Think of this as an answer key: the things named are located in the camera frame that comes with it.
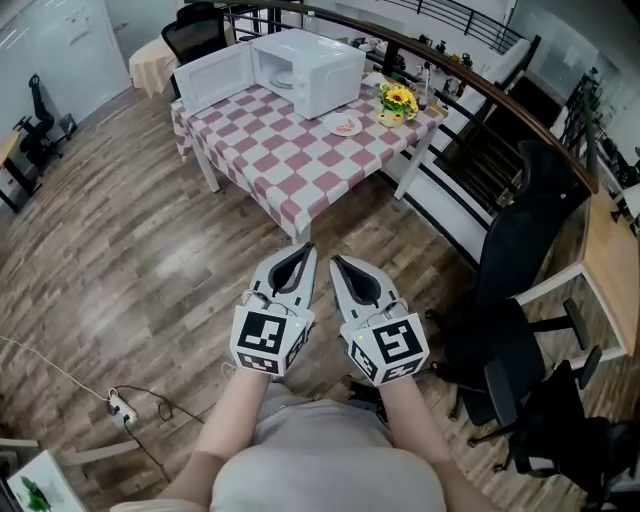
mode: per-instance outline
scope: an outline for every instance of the chair backrest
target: chair backrest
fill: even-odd
[[[498,213],[482,246],[473,307],[528,289],[571,211],[566,198],[542,195],[520,198]]]
[[[33,97],[33,109],[36,117],[43,123],[50,124],[53,127],[53,116],[47,111],[42,101],[42,94],[40,92],[40,77],[33,75],[29,79],[29,87],[31,88],[31,96]]]
[[[178,11],[177,20],[162,30],[162,38],[180,64],[227,47],[223,12],[209,3],[196,3]]]

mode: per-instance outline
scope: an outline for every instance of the microwave door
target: microwave door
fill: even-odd
[[[196,114],[255,83],[251,44],[239,43],[174,71],[184,108]]]

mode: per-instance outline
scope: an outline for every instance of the person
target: person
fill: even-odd
[[[239,368],[178,477],[112,512],[422,510],[490,512],[462,474],[412,376],[379,388],[373,412],[292,395]]]

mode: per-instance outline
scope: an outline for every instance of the chair seat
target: chair seat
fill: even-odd
[[[515,299],[474,310],[446,328],[447,361],[473,387],[486,388],[482,368],[498,357],[505,369],[514,400],[520,402],[545,376],[538,341]],[[488,393],[459,388],[469,418],[476,426],[496,417]]]

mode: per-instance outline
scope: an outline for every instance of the microwave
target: microwave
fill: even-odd
[[[258,84],[313,119],[359,97],[365,58],[344,43],[290,29],[206,55],[174,75],[189,115]]]

